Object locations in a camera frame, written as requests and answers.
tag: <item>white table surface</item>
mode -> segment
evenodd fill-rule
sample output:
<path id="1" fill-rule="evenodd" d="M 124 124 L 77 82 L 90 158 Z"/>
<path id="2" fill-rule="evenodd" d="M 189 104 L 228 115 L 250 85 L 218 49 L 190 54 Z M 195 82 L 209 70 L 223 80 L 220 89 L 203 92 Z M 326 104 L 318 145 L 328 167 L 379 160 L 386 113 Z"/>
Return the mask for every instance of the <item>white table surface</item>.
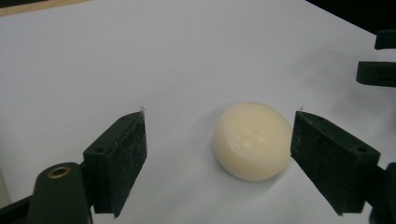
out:
<path id="1" fill-rule="evenodd" d="M 36 176 L 146 108 L 148 158 L 120 217 L 95 223 L 368 223 L 339 217 L 293 161 L 246 182 L 216 162 L 229 105 L 320 115 L 396 161 L 396 89 L 355 81 L 396 61 L 375 36 L 297 0 L 91 1 L 0 18 L 0 167 L 13 202 Z"/>

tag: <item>black plastic part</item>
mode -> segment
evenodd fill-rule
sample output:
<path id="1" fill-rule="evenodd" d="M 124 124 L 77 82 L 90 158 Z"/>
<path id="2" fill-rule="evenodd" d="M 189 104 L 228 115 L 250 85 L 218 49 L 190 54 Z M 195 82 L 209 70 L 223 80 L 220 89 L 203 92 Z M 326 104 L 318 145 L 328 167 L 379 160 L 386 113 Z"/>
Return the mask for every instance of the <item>black plastic part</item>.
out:
<path id="1" fill-rule="evenodd" d="M 376 34 L 375 49 L 396 49 L 396 29 L 378 32 Z"/>
<path id="2" fill-rule="evenodd" d="M 85 186 L 85 193 L 86 193 L 86 198 L 87 198 L 87 202 L 88 204 L 91 206 L 93 206 L 93 186 L 92 183 L 90 183 L 90 177 L 88 176 L 87 173 L 87 167 L 85 165 L 85 161 L 79 166 L 79 168 L 81 169 L 81 173 L 82 173 L 82 180 Z"/>
<path id="3" fill-rule="evenodd" d="M 364 85 L 396 87 L 396 63 L 359 62 L 356 80 Z"/>
<path id="4" fill-rule="evenodd" d="M 396 162 L 389 164 L 385 172 L 385 192 L 393 223 L 396 223 Z"/>
<path id="5" fill-rule="evenodd" d="M 24 224 L 26 223 L 31 197 L 24 198 L 0 209 L 1 224 Z"/>
<path id="6" fill-rule="evenodd" d="M 382 216 L 390 214 L 388 206 L 388 196 L 385 193 L 385 171 L 376 166 L 373 175 L 368 177 L 364 184 L 366 191 L 366 201 Z"/>
<path id="7" fill-rule="evenodd" d="M 361 212 L 379 155 L 328 120 L 296 112 L 291 156 L 338 215 Z"/>
<path id="8" fill-rule="evenodd" d="M 393 218 L 390 214 L 383 215 L 377 212 L 375 209 L 372 210 L 369 217 L 370 224 L 394 224 Z"/>
<path id="9" fill-rule="evenodd" d="M 84 151 L 95 213 L 120 215 L 146 157 L 143 112 L 118 119 Z"/>
<path id="10" fill-rule="evenodd" d="M 381 30 L 396 28 L 394 0 L 307 0 L 307 2 L 321 7 L 374 35 Z"/>
<path id="11" fill-rule="evenodd" d="M 61 163 L 37 177 L 26 223 L 88 224 L 90 207 L 79 165 Z"/>
<path id="12" fill-rule="evenodd" d="M 19 5 L 37 3 L 37 2 L 45 2 L 49 0 L 1 0 L 0 1 L 0 8 L 1 7 L 15 7 Z"/>

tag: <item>round object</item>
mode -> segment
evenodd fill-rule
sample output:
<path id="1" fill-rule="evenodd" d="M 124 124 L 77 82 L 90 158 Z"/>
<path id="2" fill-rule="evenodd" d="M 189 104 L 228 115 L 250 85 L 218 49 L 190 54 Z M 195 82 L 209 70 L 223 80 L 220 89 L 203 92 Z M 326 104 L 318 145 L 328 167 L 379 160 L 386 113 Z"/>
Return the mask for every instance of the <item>round object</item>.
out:
<path id="1" fill-rule="evenodd" d="M 214 151 L 230 174 L 259 181 L 286 169 L 290 161 L 291 127 L 268 105 L 242 103 L 220 116 Z"/>
<path id="2" fill-rule="evenodd" d="M 47 177 L 50 179 L 57 179 L 68 175 L 72 171 L 72 169 L 68 166 L 61 166 L 54 168 L 49 173 L 47 173 Z"/>

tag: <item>white ball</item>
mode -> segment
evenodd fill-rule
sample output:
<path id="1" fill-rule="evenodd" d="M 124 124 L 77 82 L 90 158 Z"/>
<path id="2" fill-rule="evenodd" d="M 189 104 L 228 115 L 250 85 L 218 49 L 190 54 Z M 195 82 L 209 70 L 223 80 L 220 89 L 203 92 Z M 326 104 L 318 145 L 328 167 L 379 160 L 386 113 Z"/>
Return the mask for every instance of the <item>white ball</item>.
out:
<path id="1" fill-rule="evenodd" d="M 290 162 L 291 127 L 268 105 L 242 103 L 220 116 L 214 152 L 230 174 L 259 181 L 286 169 Z"/>

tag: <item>screw hole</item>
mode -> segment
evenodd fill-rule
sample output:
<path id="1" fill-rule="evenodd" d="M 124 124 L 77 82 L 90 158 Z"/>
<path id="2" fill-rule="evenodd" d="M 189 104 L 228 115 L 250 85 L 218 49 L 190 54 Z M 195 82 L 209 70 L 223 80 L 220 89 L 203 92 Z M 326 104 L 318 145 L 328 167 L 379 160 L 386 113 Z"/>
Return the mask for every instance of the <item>screw hole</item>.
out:
<path id="1" fill-rule="evenodd" d="M 95 150 L 95 152 L 96 153 L 102 153 L 102 152 L 104 152 L 104 151 L 106 151 L 104 148 L 102 148 L 102 147 L 99 147 L 99 148 L 97 148 L 96 150 Z"/>
<path id="2" fill-rule="evenodd" d="M 47 177 L 50 179 L 61 178 L 65 175 L 69 174 L 71 170 L 72 169 L 68 166 L 57 167 L 57 168 L 51 170 L 49 173 L 47 173 Z"/>

